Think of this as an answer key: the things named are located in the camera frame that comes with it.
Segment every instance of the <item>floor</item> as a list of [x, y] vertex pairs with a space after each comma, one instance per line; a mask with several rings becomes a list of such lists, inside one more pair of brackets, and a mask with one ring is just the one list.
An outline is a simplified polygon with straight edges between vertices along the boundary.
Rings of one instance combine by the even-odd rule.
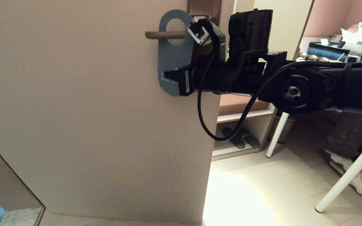
[[[320, 150], [331, 123], [314, 115], [296, 120], [273, 156], [252, 153], [212, 162], [202, 226], [362, 226], [362, 196], [346, 187], [323, 213], [315, 205], [339, 177]], [[46, 211], [41, 226], [181, 226], [65, 216]]]
[[34, 226], [42, 208], [6, 212], [0, 226]]

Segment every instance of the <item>white table leg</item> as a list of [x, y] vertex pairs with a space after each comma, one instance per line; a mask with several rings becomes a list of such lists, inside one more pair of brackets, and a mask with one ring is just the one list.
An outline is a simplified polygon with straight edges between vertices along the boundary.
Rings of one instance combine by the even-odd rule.
[[340, 180], [332, 187], [328, 194], [316, 205], [315, 210], [319, 213], [323, 210], [342, 192], [342, 190], [349, 185], [354, 177], [362, 170], [362, 153], [358, 156], [357, 160], [347, 170], [347, 172], [340, 178]]
[[275, 150], [277, 141], [279, 140], [280, 134], [282, 134], [282, 130], [284, 128], [284, 125], [286, 124], [288, 113], [283, 112], [282, 116], [280, 117], [279, 124], [277, 124], [275, 134], [272, 137], [272, 141], [270, 142], [269, 148], [266, 152], [266, 157], [270, 158], [272, 156], [273, 150]]

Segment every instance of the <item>white sneaker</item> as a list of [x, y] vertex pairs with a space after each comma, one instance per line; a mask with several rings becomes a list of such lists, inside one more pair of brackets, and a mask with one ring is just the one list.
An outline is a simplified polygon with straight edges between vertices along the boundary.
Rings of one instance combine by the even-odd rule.
[[326, 149], [323, 150], [322, 157], [339, 176], [343, 176], [350, 166], [353, 165], [353, 161], [351, 159], [346, 159], [345, 157]]
[[[343, 176], [346, 171], [353, 165], [351, 159], [346, 159], [329, 150], [323, 150], [322, 157], [326, 163], [332, 168], [339, 176]], [[362, 195], [362, 180], [359, 174], [349, 183], [349, 185], [360, 195]]]
[[362, 180], [359, 174], [349, 183], [349, 185], [360, 195], [362, 195]]

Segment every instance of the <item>water bottle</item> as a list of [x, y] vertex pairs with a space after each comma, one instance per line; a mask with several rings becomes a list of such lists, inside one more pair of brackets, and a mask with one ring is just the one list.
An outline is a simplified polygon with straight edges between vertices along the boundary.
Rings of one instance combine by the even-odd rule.
[[362, 56], [362, 41], [358, 41], [356, 48], [354, 50], [351, 50], [349, 55], [346, 57], [345, 63], [349, 60], [349, 58], [355, 58], [355, 62], [359, 62]]

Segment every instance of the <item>black robotic arm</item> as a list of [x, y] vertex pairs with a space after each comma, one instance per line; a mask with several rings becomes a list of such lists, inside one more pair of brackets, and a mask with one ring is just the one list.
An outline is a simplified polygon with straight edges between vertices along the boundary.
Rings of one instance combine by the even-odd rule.
[[[287, 52], [268, 51], [271, 22], [272, 10], [232, 15], [228, 28], [230, 57], [227, 61], [225, 37], [220, 29], [208, 19], [192, 22], [187, 28], [188, 32], [195, 34], [197, 40], [210, 37], [212, 52], [199, 57], [190, 66], [165, 72], [165, 77], [178, 81], [181, 96], [198, 92], [200, 122], [207, 134], [215, 140], [226, 141], [233, 137], [256, 99], [273, 103], [283, 112], [293, 114], [332, 107], [338, 111], [362, 113], [362, 62], [286, 60]], [[188, 84], [185, 83], [186, 74], [189, 76]], [[202, 92], [252, 97], [229, 135], [216, 137], [207, 129], [200, 107]]]

